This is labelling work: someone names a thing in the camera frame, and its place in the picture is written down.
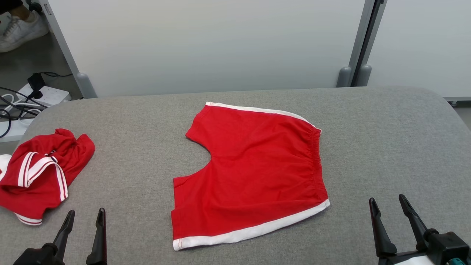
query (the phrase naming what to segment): white sneaker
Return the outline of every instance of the white sneaker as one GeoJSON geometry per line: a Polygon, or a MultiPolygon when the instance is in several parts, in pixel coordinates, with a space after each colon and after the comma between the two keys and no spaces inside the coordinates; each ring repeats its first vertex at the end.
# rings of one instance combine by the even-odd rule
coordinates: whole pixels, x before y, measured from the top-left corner
{"type": "Polygon", "coordinates": [[[0,35],[0,52],[7,52],[20,47],[23,43],[46,35],[48,25],[43,18],[32,11],[26,22],[17,16],[12,16],[7,29],[0,35]]]}

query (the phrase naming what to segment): shoe sole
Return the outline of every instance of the shoe sole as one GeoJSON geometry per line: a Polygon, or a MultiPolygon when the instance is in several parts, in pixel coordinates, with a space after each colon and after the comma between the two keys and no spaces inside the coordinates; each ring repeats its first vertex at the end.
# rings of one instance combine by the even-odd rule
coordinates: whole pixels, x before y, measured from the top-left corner
{"type": "Polygon", "coordinates": [[[46,34],[49,33],[49,29],[47,31],[44,31],[43,33],[39,33],[39,34],[34,34],[34,35],[31,35],[31,36],[26,36],[22,39],[19,39],[18,41],[16,41],[13,45],[11,46],[8,46],[7,48],[5,49],[0,49],[0,53],[3,53],[3,52],[9,52],[9,51],[12,51],[12,50],[16,50],[18,49],[21,45],[27,43],[28,41],[32,41],[32,40],[35,40],[37,38],[40,38],[42,36],[45,36],[46,34]]]}

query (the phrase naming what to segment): black pants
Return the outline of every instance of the black pants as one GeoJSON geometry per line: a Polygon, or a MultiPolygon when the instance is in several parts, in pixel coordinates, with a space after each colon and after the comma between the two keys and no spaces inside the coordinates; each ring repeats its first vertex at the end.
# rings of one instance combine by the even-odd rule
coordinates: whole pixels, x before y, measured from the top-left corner
{"type": "Polygon", "coordinates": [[[21,0],[0,0],[0,15],[22,5],[21,0]]]}

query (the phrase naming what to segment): clothing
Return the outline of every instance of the clothing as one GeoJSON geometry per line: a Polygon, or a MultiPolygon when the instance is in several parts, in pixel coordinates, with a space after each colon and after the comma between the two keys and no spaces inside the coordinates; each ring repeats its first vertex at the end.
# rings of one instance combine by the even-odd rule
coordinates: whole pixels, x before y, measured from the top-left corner
{"type": "Polygon", "coordinates": [[[0,15],[22,5],[21,0],[0,0],[0,15]]]}
{"type": "Polygon", "coordinates": [[[40,225],[44,211],[68,197],[67,187],[94,152],[86,134],[76,140],[66,129],[24,142],[11,157],[0,157],[0,206],[25,224],[40,225]]]}
{"type": "Polygon", "coordinates": [[[49,27],[36,11],[24,21],[12,16],[3,35],[0,35],[0,52],[14,50],[24,43],[46,35],[49,27]]]}
{"type": "Polygon", "coordinates": [[[293,113],[206,103],[187,137],[211,160],[173,179],[174,249],[254,238],[327,208],[320,134],[293,113]]]}

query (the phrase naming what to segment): shoelace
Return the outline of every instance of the shoelace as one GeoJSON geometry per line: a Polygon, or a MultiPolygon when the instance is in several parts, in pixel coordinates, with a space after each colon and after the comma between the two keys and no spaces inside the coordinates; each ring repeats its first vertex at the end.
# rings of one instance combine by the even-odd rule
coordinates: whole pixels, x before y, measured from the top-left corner
{"type": "Polygon", "coordinates": [[[15,28],[15,26],[18,24],[18,21],[20,20],[20,18],[17,16],[12,16],[12,17],[7,16],[7,17],[10,19],[10,22],[8,23],[7,28],[5,29],[3,36],[10,35],[10,33],[13,32],[13,29],[15,28]]]}

